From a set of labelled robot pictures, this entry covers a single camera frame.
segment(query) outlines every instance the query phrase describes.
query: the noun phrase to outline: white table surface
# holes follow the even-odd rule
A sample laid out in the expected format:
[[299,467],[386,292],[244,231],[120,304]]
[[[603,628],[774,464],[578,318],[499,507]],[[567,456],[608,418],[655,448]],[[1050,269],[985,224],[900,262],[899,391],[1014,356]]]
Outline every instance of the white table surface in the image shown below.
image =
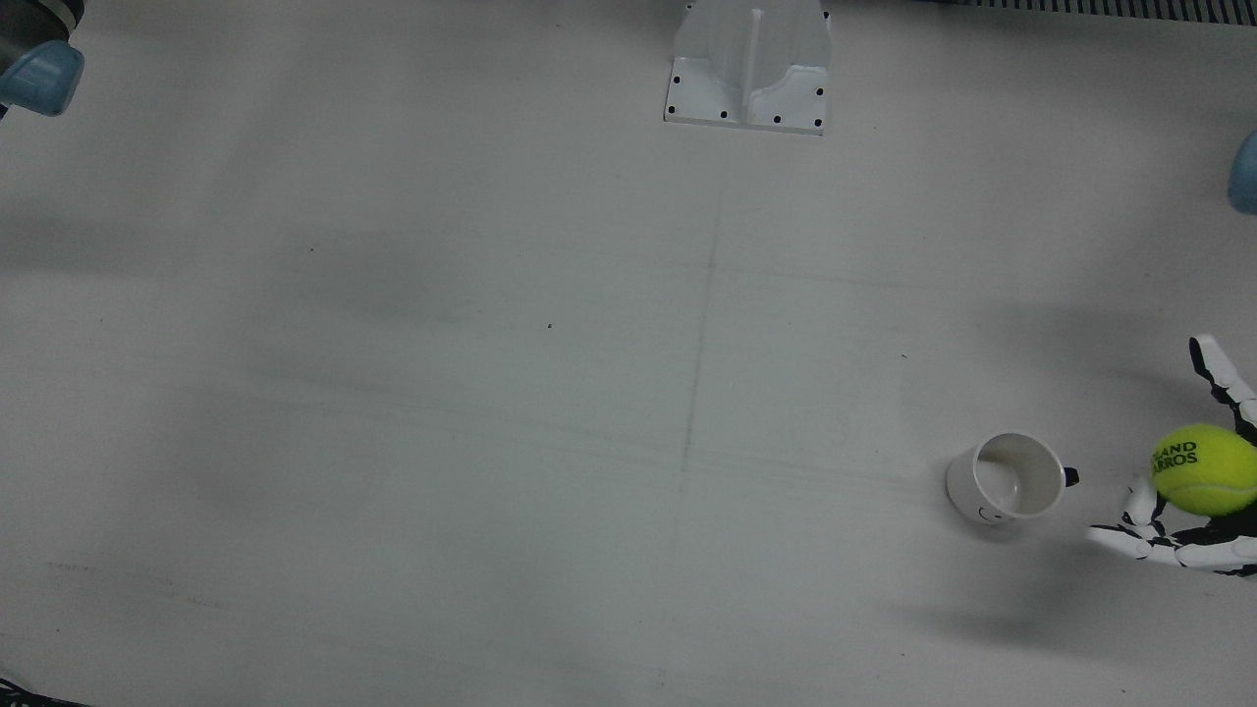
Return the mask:
[[[822,138],[671,0],[92,3],[0,123],[0,674],[98,707],[1241,704],[1254,585],[1089,547],[1216,333],[1244,28],[854,1]],[[979,532],[997,429],[1082,470]]]

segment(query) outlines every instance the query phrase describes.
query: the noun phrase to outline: yellow tennis ball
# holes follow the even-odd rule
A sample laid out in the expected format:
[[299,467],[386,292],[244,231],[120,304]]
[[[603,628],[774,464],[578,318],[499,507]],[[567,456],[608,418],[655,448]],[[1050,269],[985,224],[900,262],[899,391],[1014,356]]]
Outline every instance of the yellow tennis ball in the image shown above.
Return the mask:
[[1156,443],[1153,484],[1188,513],[1234,513],[1257,501],[1257,447],[1214,425],[1179,428]]

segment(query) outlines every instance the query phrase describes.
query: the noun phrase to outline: robotic hand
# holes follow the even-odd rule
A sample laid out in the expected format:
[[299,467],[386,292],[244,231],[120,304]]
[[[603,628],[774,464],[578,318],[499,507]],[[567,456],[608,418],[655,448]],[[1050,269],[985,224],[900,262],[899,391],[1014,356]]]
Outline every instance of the robotic hand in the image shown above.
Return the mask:
[[67,40],[84,0],[0,0],[0,117],[10,106],[59,116],[83,74]]
[[[1257,394],[1239,377],[1212,336],[1193,337],[1190,348],[1195,372],[1209,381],[1213,398],[1231,408],[1236,433],[1257,444]],[[1257,503],[1229,516],[1210,518],[1203,527],[1175,533],[1166,533],[1159,521],[1164,509],[1165,498],[1158,496],[1151,477],[1140,473],[1130,486],[1121,522],[1091,526],[1087,537],[1135,560],[1222,575],[1257,575]]]

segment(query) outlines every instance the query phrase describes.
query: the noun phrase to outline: white mug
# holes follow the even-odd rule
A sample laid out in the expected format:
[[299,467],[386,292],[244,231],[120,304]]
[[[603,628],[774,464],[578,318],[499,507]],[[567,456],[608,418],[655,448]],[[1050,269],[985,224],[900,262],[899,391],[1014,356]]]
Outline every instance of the white mug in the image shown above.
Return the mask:
[[987,438],[947,468],[947,494],[962,516],[998,525],[1051,511],[1079,472],[1046,444],[1016,431]]

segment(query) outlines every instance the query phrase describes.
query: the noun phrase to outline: white plastic mount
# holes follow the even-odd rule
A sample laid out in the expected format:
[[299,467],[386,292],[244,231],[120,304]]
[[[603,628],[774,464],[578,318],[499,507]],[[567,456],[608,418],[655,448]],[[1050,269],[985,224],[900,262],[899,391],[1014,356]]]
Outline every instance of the white plastic mount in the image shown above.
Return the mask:
[[820,0],[701,0],[676,33],[664,120],[825,132],[828,13]]

